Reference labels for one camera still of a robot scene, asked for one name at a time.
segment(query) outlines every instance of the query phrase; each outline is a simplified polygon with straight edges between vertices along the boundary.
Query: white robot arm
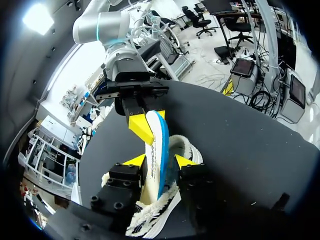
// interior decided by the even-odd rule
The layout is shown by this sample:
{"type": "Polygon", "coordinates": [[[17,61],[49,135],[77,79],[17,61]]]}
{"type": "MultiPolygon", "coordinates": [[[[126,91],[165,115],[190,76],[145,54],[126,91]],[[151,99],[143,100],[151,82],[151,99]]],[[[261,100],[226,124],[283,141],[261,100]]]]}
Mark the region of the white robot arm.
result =
{"type": "Polygon", "coordinates": [[[77,44],[100,41],[106,49],[105,72],[115,81],[119,72],[116,62],[126,60],[146,68],[137,50],[125,39],[130,17],[126,11],[108,12],[122,0],[92,0],[73,25],[73,39],[77,44]]]}
{"type": "Polygon", "coordinates": [[[109,12],[122,0],[92,0],[73,25],[73,39],[77,44],[100,41],[107,45],[112,40],[125,38],[130,17],[125,11],[109,12]]]}

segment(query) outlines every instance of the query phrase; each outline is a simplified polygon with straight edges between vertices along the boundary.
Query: computer monitor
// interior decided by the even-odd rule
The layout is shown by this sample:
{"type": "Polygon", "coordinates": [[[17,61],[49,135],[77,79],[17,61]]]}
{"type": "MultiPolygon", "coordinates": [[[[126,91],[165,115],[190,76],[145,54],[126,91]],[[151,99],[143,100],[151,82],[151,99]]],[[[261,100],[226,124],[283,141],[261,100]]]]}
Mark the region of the computer monitor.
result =
{"type": "Polygon", "coordinates": [[[205,9],[206,8],[205,5],[202,2],[196,3],[195,5],[200,9],[205,9]]]}
{"type": "Polygon", "coordinates": [[[204,0],[202,3],[210,14],[232,12],[229,0],[204,0]]]}

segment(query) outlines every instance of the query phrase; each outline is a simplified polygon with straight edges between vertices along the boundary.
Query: ceiling light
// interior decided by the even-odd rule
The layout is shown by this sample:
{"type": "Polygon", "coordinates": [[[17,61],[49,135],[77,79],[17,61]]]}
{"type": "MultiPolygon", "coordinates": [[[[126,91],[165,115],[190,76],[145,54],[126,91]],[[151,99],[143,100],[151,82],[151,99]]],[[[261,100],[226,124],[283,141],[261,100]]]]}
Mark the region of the ceiling light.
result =
{"type": "Polygon", "coordinates": [[[50,16],[47,8],[41,3],[33,5],[24,16],[23,20],[28,28],[45,35],[51,26],[55,23],[50,16]]]}

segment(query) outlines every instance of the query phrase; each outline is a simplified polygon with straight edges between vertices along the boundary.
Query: white pole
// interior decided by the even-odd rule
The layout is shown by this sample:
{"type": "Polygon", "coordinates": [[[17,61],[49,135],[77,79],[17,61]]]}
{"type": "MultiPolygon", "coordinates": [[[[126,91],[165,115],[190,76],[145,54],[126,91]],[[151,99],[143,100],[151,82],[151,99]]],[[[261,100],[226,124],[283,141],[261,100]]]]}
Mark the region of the white pole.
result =
{"type": "Polygon", "coordinates": [[[266,35],[268,37],[269,71],[265,74],[264,84],[267,89],[273,93],[275,91],[274,89],[278,89],[279,83],[276,82],[276,85],[274,85],[274,81],[278,81],[276,78],[279,76],[280,72],[278,66],[278,41],[276,25],[267,0],[256,0],[255,2],[262,16],[266,35]]]}

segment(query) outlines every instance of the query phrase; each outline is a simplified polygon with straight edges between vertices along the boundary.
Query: white cabinet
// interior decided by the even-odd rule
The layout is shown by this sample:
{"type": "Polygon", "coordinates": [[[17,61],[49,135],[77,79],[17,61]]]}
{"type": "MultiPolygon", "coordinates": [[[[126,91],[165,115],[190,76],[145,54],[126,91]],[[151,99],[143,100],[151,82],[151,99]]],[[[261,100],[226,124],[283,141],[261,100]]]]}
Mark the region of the white cabinet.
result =
{"type": "Polygon", "coordinates": [[[60,142],[75,150],[74,143],[77,143],[77,136],[59,122],[54,120],[51,116],[47,116],[39,128],[46,135],[58,139],[60,142]]]}

